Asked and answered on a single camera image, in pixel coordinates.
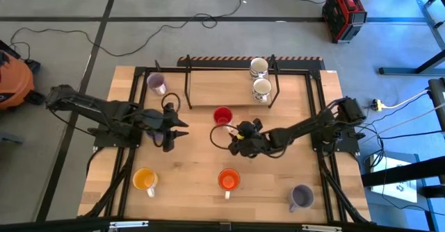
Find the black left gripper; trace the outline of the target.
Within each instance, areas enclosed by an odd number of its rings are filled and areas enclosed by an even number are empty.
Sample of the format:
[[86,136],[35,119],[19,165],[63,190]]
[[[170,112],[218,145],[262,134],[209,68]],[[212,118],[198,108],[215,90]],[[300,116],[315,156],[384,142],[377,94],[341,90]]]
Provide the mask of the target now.
[[[174,104],[168,102],[162,107],[163,112],[155,109],[145,109],[142,111],[142,123],[144,131],[159,131],[163,132],[163,152],[169,152],[174,147],[174,142],[172,139],[172,125],[178,127],[189,127],[189,125],[180,119],[173,119],[176,110]],[[173,131],[173,137],[178,138],[181,136],[188,135],[189,132],[186,131]]]

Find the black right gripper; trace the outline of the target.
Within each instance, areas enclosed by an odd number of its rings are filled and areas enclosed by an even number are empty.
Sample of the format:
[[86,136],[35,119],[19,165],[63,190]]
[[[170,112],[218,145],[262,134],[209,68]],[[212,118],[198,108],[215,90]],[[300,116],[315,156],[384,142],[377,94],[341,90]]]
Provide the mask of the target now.
[[231,143],[228,146],[233,156],[240,154],[248,158],[255,158],[259,154],[270,155],[270,142],[260,133],[263,125],[256,118],[252,122],[242,121],[236,126],[237,134],[231,134]]

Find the red mug white handle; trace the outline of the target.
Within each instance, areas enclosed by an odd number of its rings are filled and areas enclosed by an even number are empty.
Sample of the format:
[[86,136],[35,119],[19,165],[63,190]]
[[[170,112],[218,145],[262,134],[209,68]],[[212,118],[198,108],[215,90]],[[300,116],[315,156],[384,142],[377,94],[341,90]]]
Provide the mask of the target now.
[[231,127],[233,113],[228,107],[221,106],[216,108],[213,112],[213,120],[216,125],[222,125],[222,127],[229,132],[233,131],[233,128]]

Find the orange mug white handle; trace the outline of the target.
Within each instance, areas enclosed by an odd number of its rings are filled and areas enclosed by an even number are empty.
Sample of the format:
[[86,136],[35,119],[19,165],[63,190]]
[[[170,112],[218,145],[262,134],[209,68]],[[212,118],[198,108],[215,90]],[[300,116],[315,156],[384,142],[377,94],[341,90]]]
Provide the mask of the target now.
[[233,168],[223,169],[218,175],[218,185],[225,192],[225,199],[230,198],[231,191],[237,189],[241,183],[239,173]]

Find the white mug dark floral pattern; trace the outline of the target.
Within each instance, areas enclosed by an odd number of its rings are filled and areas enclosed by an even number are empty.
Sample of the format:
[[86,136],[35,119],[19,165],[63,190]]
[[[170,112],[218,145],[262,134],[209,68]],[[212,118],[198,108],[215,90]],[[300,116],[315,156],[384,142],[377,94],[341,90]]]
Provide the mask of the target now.
[[271,82],[265,78],[258,78],[252,85],[252,96],[260,103],[266,103],[272,91]]

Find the yellow mug white handle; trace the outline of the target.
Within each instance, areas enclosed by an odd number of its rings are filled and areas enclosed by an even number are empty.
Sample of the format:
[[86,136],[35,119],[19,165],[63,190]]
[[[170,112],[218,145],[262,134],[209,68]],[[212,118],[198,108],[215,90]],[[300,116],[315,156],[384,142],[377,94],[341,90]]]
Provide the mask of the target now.
[[138,169],[132,178],[133,186],[138,190],[145,190],[149,197],[155,196],[158,181],[158,175],[150,168]]

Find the greyish purple mug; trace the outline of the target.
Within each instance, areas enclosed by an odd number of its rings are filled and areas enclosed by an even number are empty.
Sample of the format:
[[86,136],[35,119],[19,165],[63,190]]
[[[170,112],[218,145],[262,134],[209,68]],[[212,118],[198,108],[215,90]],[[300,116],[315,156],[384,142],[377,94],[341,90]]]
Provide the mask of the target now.
[[289,212],[294,213],[299,208],[311,208],[314,203],[314,193],[307,185],[297,185],[289,193]]

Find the white mug blue stripes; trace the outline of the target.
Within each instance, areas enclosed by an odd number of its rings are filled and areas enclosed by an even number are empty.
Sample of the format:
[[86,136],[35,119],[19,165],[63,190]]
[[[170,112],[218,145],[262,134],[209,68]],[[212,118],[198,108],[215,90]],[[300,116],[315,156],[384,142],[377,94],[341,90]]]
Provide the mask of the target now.
[[250,77],[252,80],[264,78],[268,73],[268,62],[260,57],[256,57],[250,62]]

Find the black aluminium crossbar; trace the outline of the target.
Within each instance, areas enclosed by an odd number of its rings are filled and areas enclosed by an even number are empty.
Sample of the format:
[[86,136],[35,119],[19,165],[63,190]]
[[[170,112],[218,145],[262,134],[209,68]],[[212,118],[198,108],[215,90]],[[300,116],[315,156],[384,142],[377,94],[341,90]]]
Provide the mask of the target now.
[[[109,229],[114,221],[148,221],[149,226],[127,229]],[[62,219],[45,222],[26,222],[16,224],[0,224],[0,232],[92,232],[102,230],[123,231],[178,231],[178,232],[308,232],[301,229],[303,224],[310,223],[268,223],[268,222],[192,222],[161,219],[120,220],[119,217],[96,217],[79,219]],[[319,224],[338,226],[343,232],[434,232],[417,229],[404,229],[380,226],[373,223],[330,222]]]

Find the white cardboard box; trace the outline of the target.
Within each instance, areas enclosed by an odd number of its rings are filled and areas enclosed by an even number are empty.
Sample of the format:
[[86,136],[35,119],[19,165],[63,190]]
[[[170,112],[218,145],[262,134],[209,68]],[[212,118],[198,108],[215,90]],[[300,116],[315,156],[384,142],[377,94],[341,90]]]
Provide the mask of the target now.
[[417,181],[409,180],[399,169],[399,167],[405,169],[410,164],[410,161],[391,156],[372,155],[369,159],[369,173],[381,172],[382,184],[370,186],[371,193],[380,194],[392,202],[405,201],[408,204],[417,204]]

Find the black metal stand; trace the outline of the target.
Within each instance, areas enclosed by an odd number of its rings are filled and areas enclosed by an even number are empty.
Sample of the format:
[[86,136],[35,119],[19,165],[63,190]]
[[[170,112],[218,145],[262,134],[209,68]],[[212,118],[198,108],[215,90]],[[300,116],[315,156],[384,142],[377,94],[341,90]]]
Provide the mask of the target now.
[[[445,138],[445,77],[430,79],[428,81],[430,98],[434,104],[433,111],[436,112],[441,129],[425,133],[400,135],[402,137],[414,137],[418,135],[430,135],[439,133]],[[437,176],[441,182],[438,187],[431,187],[427,191],[427,197],[445,197],[445,156],[413,163],[410,165],[383,169],[362,176],[364,187],[384,185],[386,183],[399,183],[402,181],[419,180]]]

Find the red and black toolbox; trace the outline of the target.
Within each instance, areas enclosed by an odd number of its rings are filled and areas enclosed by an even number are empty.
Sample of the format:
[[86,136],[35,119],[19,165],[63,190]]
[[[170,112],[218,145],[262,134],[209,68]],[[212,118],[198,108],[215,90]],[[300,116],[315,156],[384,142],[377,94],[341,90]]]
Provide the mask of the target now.
[[349,43],[366,23],[367,11],[361,0],[326,0],[322,17],[333,43]]

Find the orange vacuum cleaner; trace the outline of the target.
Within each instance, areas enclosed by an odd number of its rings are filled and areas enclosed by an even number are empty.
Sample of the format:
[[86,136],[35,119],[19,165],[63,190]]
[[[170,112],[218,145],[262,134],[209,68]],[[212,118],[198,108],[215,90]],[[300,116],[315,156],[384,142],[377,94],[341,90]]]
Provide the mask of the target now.
[[41,64],[26,59],[0,40],[0,111],[14,110],[23,103],[41,105],[45,96],[35,90],[33,75]]

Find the wooden shelf black metal frame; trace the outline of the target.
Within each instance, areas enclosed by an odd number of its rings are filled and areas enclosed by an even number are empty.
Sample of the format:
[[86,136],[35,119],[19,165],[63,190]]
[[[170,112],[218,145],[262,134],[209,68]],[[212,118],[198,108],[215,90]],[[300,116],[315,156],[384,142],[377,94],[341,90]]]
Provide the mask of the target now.
[[272,91],[266,103],[260,103],[252,96],[255,80],[250,77],[248,68],[192,67],[191,56],[178,60],[184,66],[186,82],[184,94],[190,107],[193,106],[266,106],[272,108],[280,93],[278,74],[280,68],[275,55],[260,57],[268,62],[268,79]]

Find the silver metal bracket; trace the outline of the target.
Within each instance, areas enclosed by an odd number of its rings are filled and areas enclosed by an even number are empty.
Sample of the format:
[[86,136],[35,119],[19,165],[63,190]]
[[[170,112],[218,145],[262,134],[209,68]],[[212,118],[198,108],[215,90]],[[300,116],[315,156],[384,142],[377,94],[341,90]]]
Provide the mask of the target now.
[[149,226],[148,221],[114,221],[110,222],[109,229],[127,229]]
[[319,224],[303,224],[301,229],[308,232],[343,232],[341,227]]

